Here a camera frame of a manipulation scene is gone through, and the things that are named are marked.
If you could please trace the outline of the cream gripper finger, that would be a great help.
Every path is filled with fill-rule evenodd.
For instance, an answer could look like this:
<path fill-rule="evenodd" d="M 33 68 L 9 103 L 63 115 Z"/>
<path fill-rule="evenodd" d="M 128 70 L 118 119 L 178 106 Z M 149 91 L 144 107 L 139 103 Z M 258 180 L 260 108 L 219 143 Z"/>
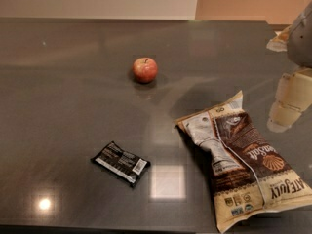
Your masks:
<path fill-rule="evenodd" d="M 284 73 L 269 112 L 268 129 L 274 133 L 286 131 L 311 104 L 312 69 L 300 68 L 292 74 Z"/>
<path fill-rule="evenodd" d="M 270 39 L 266 48 L 274 52 L 285 52 L 287 50 L 290 29 L 291 28 L 288 26 L 279 32 L 274 38 Z"/>

